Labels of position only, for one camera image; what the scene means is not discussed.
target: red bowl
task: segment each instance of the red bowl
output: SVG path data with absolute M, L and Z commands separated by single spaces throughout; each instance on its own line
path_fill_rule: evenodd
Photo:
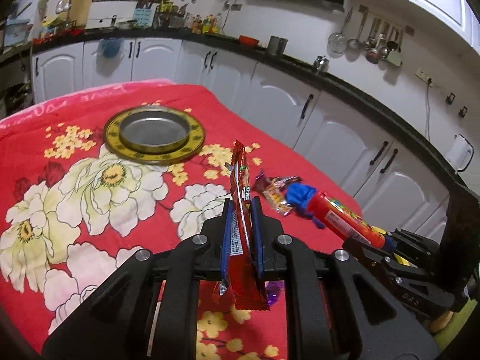
M 243 36 L 243 35 L 240 35 L 238 37 L 238 40 L 240 44 L 243 44 L 244 46 L 248 46 L 252 48 L 256 47 L 258 45 L 258 42 L 260 42 L 258 39 L 250 38 L 248 36 Z

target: red cylindrical container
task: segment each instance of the red cylindrical container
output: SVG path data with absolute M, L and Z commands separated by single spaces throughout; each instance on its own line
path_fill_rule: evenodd
M 367 241 L 379 249 L 385 244 L 382 234 L 372 229 L 360 216 L 325 192 L 315 193 L 307 205 L 307 212 L 311 212 L 315 218 L 322 221 L 342 239 L 354 237 Z

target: metal plate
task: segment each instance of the metal plate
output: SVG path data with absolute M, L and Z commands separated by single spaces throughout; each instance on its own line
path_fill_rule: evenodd
M 120 139 L 132 150 L 163 154 L 182 147 L 188 140 L 188 121 L 169 109 L 144 109 L 128 115 L 120 124 Z
M 120 126 L 128 116 L 145 110 L 168 110 L 169 112 L 187 120 L 190 127 L 190 134 L 188 135 L 186 142 L 177 150 L 163 154 L 147 154 L 127 147 L 121 140 Z M 105 124 L 103 139 L 107 148 L 118 157 L 142 164 L 171 165 L 193 157 L 201 150 L 203 142 L 205 141 L 205 130 L 200 122 L 187 112 L 179 111 L 174 108 L 145 105 L 126 109 L 111 117 Z

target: table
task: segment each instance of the table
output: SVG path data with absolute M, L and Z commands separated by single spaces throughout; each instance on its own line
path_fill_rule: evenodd
M 191 112 L 206 130 L 200 154 L 168 167 L 111 154 L 102 141 L 105 122 L 141 104 Z M 221 214 L 230 193 L 222 165 L 237 139 L 248 147 L 252 179 L 260 168 L 268 176 L 298 175 L 361 213 L 327 176 L 201 86 L 162 80 L 110 85 L 51 100 L 0 123 L 0 302 L 35 350 L 133 252 L 173 249 Z M 261 200 L 266 215 L 281 219 L 286 233 L 312 249 L 341 246 L 328 228 L 296 214 L 280 217 Z M 231 299 L 213 302 L 213 287 L 200 286 L 197 358 L 287 357 L 283 294 L 270 311 L 236 310 Z

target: white flower print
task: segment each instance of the white flower print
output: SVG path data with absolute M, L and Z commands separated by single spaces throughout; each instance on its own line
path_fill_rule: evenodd
M 71 275 L 58 269 L 46 273 L 45 306 L 55 312 L 49 334 L 138 249 L 142 247 L 120 249 L 113 258 L 88 242 L 70 245 L 67 267 Z
M 169 188 L 164 166 L 150 166 L 119 159 L 105 145 L 99 158 L 75 163 L 63 177 L 64 195 L 58 219 L 71 226 L 85 220 L 90 235 L 103 233 L 108 223 L 122 237 L 155 212 L 155 201 L 163 200 Z
M 43 292 L 49 263 L 64 263 L 67 247 L 80 236 L 80 228 L 59 222 L 55 208 L 62 198 L 58 183 L 32 185 L 23 200 L 7 211 L 11 223 L 0 237 L 0 269 L 15 290 L 23 292 L 27 277 L 32 291 Z
M 222 214 L 223 203 L 229 197 L 223 185 L 194 184 L 185 187 L 185 196 L 175 202 L 170 211 L 170 218 L 178 223 L 178 237 L 186 239 L 200 233 L 204 221 Z

